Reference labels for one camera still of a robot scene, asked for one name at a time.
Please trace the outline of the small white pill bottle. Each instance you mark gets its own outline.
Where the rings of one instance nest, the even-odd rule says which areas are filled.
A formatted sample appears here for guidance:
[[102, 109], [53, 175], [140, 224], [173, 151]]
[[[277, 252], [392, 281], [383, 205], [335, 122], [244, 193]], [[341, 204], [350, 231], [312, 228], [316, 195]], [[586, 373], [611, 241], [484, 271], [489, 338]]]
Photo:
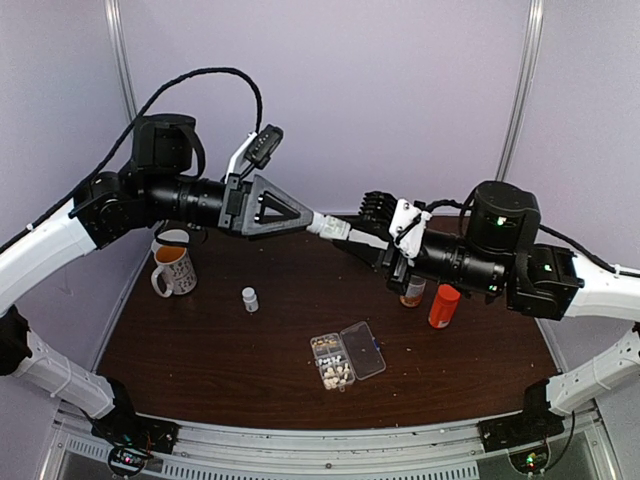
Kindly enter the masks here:
[[349, 237], [352, 226], [349, 222], [332, 215], [314, 212], [311, 224], [306, 231], [325, 240], [345, 241]]

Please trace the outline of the grey capped vitamin bottle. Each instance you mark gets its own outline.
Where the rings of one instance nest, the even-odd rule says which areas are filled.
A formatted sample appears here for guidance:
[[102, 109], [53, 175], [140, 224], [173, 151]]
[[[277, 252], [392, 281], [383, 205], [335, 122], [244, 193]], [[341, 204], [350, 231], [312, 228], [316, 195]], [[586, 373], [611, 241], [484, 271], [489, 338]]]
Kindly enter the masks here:
[[400, 303], [407, 308], [418, 307], [422, 302], [426, 283], [424, 278], [412, 275], [405, 293], [399, 297]]

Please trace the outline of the orange pill bottle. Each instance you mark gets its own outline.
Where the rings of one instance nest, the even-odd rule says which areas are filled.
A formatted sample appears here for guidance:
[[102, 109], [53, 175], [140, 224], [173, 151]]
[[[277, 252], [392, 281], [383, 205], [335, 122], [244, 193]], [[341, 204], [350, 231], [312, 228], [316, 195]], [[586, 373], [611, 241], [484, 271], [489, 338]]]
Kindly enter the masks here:
[[454, 287], [448, 284], [439, 285], [428, 316], [430, 326], [435, 329], [446, 328], [456, 312], [460, 299], [461, 294]]

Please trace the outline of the clear plastic pill organizer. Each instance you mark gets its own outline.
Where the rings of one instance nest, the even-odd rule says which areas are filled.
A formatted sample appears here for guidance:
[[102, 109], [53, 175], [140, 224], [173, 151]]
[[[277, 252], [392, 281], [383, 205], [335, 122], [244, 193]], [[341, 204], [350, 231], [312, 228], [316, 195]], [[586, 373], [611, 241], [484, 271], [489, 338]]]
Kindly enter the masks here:
[[[335, 339], [338, 344], [329, 348], [314, 348], [312, 343], [320, 339]], [[314, 357], [314, 363], [323, 384], [323, 370], [328, 366], [347, 365], [351, 372], [350, 385], [356, 381], [364, 381], [377, 376], [386, 370], [386, 362], [380, 346], [366, 321], [355, 323], [340, 332], [326, 333], [312, 337], [309, 345]], [[339, 364], [318, 366], [316, 360], [321, 357], [341, 355], [343, 361]]]

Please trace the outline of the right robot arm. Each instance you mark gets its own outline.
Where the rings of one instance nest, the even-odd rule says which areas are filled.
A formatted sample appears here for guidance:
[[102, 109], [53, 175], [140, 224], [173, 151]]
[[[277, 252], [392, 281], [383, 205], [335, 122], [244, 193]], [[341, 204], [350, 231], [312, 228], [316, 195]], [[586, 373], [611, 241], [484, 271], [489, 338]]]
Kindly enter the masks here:
[[610, 265], [577, 242], [537, 242], [543, 230], [536, 197], [514, 185], [484, 181], [460, 207], [458, 231], [433, 231], [434, 207], [373, 191], [357, 217], [336, 219], [331, 232], [346, 252], [372, 262], [389, 289], [406, 292], [410, 276], [478, 293], [504, 296], [509, 310], [538, 319], [600, 316], [633, 326], [613, 346], [567, 373], [527, 388], [513, 419], [519, 440], [535, 440], [551, 420], [639, 372], [639, 273]]

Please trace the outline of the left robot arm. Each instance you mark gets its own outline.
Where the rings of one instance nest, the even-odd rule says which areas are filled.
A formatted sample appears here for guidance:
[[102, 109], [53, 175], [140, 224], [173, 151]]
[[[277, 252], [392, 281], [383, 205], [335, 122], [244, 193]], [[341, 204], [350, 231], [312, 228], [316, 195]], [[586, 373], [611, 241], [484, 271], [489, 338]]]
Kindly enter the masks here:
[[126, 388], [50, 349], [16, 302], [76, 259], [160, 221], [215, 228], [244, 238], [311, 226], [308, 208], [260, 176], [284, 138], [267, 125], [248, 136], [220, 181], [203, 176], [206, 153], [194, 118], [138, 117], [129, 127], [130, 160], [118, 172], [92, 174], [38, 225], [1, 249], [1, 373], [28, 381], [82, 410], [123, 444], [144, 433]]

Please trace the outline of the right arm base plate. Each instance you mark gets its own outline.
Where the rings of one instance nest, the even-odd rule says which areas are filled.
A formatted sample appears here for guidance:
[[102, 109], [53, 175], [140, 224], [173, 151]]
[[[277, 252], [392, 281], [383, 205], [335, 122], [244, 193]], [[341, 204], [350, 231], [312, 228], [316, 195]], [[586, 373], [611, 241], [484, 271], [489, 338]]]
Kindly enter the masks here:
[[565, 430], [562, 417], [524, 412], [484, 420], [477, 427], [487, 453], [543, 441]]

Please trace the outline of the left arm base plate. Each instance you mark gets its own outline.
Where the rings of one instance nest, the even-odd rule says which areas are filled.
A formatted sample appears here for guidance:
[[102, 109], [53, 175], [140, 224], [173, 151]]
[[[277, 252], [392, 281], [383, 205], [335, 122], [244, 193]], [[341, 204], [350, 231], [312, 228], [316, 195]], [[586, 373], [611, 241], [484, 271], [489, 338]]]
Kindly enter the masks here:
[[128, 447], [146, 453], [171, 454], [178, 439], [175, 422], [150, 417], [109, 414], [101, 419], [87, 417], [93, 436], [112, 446]]

